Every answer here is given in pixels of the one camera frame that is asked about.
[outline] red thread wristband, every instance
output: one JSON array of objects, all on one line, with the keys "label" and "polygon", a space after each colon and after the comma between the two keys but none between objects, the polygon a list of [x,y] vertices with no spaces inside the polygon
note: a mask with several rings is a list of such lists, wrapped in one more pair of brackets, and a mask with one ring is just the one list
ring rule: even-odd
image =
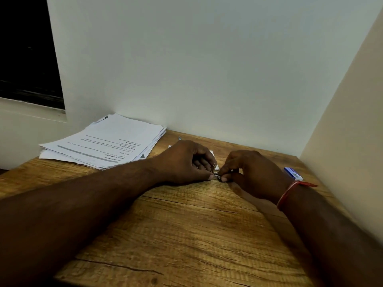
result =
[{"label": "red thread wristband", "polygon": [[300,185],[305,185],[305,186],[311,186],[311,187],[317,187],[318,185],[312,184],[310,182],[303,182],[303,181],[294,181],[293,183],[290,184],[290,186],[286,189],[285,193],[282,194],[281,198],[278,200],[278,203],[276,204],[276,207],[281,211],[281,207],[283,206],[283,203],[286,200],[286,197],[290,190],[297,186],[298,184]]}]

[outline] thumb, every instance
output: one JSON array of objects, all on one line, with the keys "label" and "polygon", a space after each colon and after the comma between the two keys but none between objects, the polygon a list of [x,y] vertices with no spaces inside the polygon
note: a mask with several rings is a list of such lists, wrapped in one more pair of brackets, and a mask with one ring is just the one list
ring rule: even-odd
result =
[{"label": "thumb", "polygon": [[234,181],[235,183],[239,185],[240,188],[245,190],[245,177],[243,176],[243,174],[239,172],[230,172],[228,174],[224,174],[221,177],[221,181],[222,182]]},{"label": "thumb", "polygon": [[201,169],[193,169],[193,179],[195,181],[207,181],[212,180],[214,178],[214,174],[211,173],[208,170],[201,170]]}]

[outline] wall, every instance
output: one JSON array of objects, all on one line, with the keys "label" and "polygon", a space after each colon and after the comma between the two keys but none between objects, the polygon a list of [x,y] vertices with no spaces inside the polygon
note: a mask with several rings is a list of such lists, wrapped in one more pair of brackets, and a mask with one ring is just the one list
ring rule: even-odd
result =
[{"label": "wall", "polygon": [[299,155],[383,0],[48,0],[68,124]]},{"label": "wall", "polygon": [[70,135],[62,110],[0,98],[0,169],[39,155],[39,144]]},{"label": "wall", "polygon": [[383,11],[301,159],[383,242]]}]

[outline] small box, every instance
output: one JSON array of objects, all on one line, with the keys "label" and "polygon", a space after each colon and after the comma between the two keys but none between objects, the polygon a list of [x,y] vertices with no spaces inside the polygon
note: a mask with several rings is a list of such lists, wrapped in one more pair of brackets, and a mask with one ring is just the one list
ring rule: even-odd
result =
[{"label": "small box", "polygon": [[293,168],[285,167],[284,170],[290,175],[294,180],[303,181],[303,177],[300,176]]}]

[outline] dark window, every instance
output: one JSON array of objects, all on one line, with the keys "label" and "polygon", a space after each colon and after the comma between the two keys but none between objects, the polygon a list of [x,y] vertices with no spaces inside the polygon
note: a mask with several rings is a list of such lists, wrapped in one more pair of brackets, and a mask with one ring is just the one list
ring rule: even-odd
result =
[{"label": "dark window", "polygon": [[64,109],[46,0],[2,0],[0,97]]}]

